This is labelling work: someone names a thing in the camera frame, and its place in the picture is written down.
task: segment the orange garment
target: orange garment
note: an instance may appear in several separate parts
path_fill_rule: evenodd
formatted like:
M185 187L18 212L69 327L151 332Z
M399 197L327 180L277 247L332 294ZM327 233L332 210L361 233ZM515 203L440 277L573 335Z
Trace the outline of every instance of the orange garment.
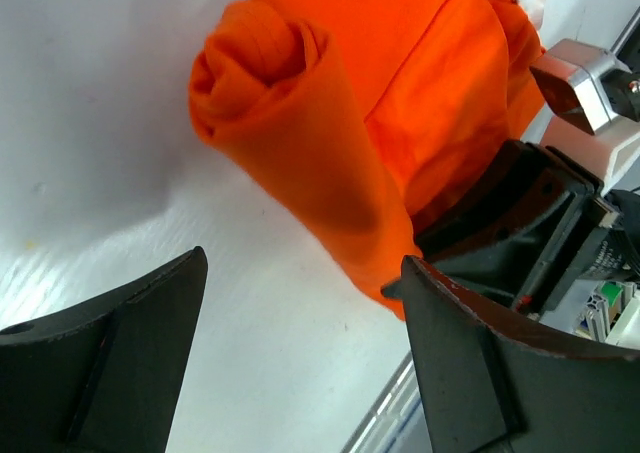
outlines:
M247 0L189 84L200 138L380 288L542 106L538 36L514 0Z

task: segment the orange fabric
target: orange fabric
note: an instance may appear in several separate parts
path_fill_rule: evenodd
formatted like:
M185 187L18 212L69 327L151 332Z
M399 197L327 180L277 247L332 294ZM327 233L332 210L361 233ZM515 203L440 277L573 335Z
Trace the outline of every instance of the orange fabric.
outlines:
M196 132L380 288L542 105L513 0L247 0L194 63Z

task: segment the folded orange cloth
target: folded orange cloth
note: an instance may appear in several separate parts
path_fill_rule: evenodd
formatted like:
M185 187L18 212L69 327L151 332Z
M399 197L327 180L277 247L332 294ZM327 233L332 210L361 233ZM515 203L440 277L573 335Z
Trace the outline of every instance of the folded orange cloth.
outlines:
M195 130L380 289L543 100L515 0L247 0L189 84Z

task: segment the orange cloth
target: orange cloth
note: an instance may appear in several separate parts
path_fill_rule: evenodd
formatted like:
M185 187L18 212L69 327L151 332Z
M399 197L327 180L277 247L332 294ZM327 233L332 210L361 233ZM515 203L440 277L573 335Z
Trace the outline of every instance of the orange cloth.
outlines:
M247 0L196 59L196 132L380 288L542 98L514 0Z

